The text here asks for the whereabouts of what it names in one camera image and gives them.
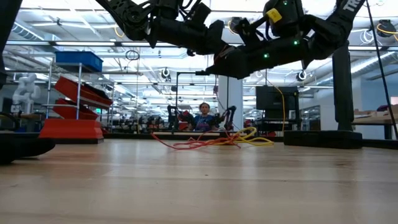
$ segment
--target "black pillar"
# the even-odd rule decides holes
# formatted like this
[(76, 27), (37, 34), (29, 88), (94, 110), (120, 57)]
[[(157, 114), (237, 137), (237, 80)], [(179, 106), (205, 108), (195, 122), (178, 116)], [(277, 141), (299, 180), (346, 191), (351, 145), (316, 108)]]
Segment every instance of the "black pillar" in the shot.
[(22, 0), (1, 0), (0, 3), (0, 89), (6, 83), (6, 69), (2, 60), (2, 52), (6, 46), (12, 25), (17, 17)]
[(348, 43), (333, 54), (333, 86), (335, 97), (335, 119), (339, 131), (352, 131), (354, 121), (351, 60)]

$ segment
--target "wooden floor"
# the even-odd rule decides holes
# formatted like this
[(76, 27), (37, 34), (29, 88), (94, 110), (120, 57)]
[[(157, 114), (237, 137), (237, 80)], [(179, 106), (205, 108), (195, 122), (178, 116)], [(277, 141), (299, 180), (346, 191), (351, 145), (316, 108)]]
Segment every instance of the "wooden floor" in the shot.
[(398, 151), (57, 146), (0, 166), (0, 223), (396, 224)]

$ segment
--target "yellow label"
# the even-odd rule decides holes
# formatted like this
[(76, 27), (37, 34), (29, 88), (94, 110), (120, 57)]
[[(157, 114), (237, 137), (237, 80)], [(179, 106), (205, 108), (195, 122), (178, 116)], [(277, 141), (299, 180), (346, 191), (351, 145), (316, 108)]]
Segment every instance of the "yellow label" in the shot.
[(271, 9), (266, 14), (273, 21), (273, 23), (276, 23), (282, 19), (281, 14), (276, 9)]

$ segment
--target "black platform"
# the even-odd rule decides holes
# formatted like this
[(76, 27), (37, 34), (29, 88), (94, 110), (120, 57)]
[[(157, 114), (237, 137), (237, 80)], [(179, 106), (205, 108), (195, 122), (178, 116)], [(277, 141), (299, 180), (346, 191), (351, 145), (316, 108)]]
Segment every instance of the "black platform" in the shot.
[(327, 147), (334, 149), (361, 149), (361, 133), (352, 131), (286, 131), (286, 146)]

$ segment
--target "white pillar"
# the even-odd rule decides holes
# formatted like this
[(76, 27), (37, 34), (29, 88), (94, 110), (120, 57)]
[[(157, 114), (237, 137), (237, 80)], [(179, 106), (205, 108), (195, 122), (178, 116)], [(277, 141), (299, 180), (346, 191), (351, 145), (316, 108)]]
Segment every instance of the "white pillar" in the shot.
[(219, 76), (218, 80), (218, 111), (224, 113), (220, 103), (224, 106), (224, 109), (231, 106), (236, 106), (235, 115), (233, 122), (235, 124), (234, 130), (238, 131), (237, 128), (243, 129), (243, 80), (237, 80), (236, 78), (229, 78)]

